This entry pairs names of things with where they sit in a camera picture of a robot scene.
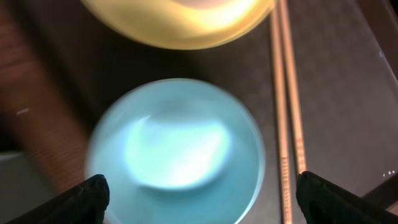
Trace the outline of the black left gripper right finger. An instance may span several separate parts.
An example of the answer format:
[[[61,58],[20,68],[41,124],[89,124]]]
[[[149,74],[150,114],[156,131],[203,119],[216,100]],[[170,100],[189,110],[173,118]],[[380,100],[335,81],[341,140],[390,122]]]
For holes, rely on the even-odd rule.
[[[310,171],[298,175],[295,196],[308,224],[397,224],[397,215]]]

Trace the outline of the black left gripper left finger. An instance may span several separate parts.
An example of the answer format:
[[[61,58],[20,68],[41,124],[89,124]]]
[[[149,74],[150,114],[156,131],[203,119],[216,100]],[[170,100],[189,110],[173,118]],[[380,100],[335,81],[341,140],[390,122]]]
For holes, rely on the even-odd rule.
[[[109,186],[96,174],[7,224],[103,224]]]

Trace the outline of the blue bowl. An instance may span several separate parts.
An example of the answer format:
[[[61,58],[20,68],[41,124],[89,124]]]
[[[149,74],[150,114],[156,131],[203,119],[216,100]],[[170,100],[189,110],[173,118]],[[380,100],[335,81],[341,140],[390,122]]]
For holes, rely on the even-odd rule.
[[[262,187],[266,155],[248,109],[210,83],[139,86],[93,130],[86,175],[104,175],[106,223],[238,223]]]

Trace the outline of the lower wooden chopstick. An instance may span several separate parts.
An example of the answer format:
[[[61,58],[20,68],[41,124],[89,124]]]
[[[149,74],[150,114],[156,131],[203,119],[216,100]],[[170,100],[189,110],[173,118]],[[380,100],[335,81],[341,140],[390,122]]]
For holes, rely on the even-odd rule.
[[[278,6],[280,23],[282,27],[282,40],[284,45],[285,68],[289,88],[290,114],[294,134],[294,150],[296,170],[298,174],[307,170],[305,159],[305,144],[302,129],[299,88],[297,84],[297,69],[295,64],[294,46],[290,26],[289,7],[287,0],[280,0]]]

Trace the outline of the wooden chopstick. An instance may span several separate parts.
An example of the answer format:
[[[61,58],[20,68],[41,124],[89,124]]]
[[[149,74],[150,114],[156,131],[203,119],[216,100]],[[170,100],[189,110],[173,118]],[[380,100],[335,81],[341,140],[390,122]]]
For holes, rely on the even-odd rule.
[[[299,88],[297,84],[297,69],[295,64],[294,46],[290,26],[289,7],[287,0],[280,0],[278,6],[280,23],[282,27],[282,40],[284,45],[285,68],[289,88],[290,114],[294,134],[294,150],[296,170],[298,174],[307,170],[305,159],[305,144],[302,129]]]
[[[282,202],[282,223],[293,224],[289,169],[289,139],[286,115],[284,63],[280,39],[279,15],[277,5],[271,12],[271,41],[274,66],[274,88],[277,112],[277,137],[279,147],[280,187]]]

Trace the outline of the dark brown serving tray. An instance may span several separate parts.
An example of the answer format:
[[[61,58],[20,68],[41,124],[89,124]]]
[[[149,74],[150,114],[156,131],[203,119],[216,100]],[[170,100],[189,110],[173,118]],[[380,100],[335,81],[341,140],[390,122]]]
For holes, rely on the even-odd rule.
[[[30,36],[93,125],[125,92],[195,78],[239,98],[266,145],[262,192],[245,223],[279,223],[269,24],[194,51],[139,44],[107,28],[80,1],[17,2]],[[381,208],[397,200],[397,80],[354,1],[290,1],[307,167]]]

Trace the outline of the upper wooden chopstick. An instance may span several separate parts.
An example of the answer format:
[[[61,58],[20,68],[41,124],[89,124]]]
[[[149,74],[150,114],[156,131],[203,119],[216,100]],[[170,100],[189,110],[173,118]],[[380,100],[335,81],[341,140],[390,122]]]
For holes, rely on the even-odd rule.
[[[279,147],[280,187],[282,202],[282,223],[293,224],[289,169],[289,139],[286,115],[284,63],[280,39],[279,15],[277,5],[271,12],[271,41],[274,66],[274,88],[277,112],[277,137]]]

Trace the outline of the yellow plate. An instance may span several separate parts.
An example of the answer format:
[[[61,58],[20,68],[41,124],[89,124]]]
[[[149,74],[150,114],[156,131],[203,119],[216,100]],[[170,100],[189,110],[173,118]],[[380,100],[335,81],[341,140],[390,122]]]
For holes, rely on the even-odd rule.
[[[172,50],[199,50],[234,41],[258,26],[276,2],[255,0],[251,10],[227,17],[174,0],[82,0],[97,19],[128,39]]]

